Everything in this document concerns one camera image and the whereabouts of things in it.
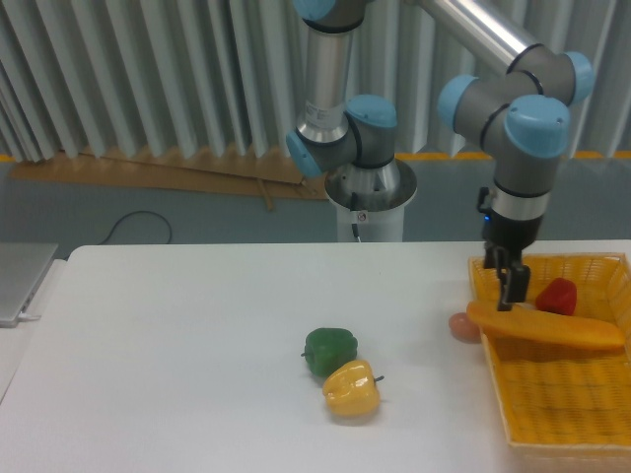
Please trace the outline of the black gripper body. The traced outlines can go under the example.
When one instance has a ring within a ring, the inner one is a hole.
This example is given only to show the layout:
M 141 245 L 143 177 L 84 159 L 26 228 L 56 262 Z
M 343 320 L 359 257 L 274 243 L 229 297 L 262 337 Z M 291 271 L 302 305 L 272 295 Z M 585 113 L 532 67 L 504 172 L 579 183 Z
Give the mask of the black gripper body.
M 546 195 L 523 197 L 499 187 L 481 187 L 477 210 L 483 215 L 482 237 L 487 245 L 505 248 L 520 257 L 536 240 L 546 211 Z

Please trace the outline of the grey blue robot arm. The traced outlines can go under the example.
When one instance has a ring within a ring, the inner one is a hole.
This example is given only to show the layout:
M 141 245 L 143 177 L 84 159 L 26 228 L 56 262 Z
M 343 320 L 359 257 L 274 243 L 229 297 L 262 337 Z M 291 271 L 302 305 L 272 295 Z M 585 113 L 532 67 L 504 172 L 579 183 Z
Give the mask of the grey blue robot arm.
M 397 115 L 375 95 L 345 95 L 353 33 L 364 1 L 298 1 L 308 28 L 305 105 L 287 148 L 306 177 L 323 176 L 342 241 L 399 241 L 417 181 L 394 159 Z M 570 107 L 592 91 L 590 60 L 554 53 L 485 1 L 425 1 L 422 8 L 469 51 L 499 72 L 460 75 L 440 92 L 441 120 L 495 162 L 491 187 L 478 194 L 484 265 L 496 272 L 498 307 L 526 299 L 523 252 L 536 239 L 569 139 Z

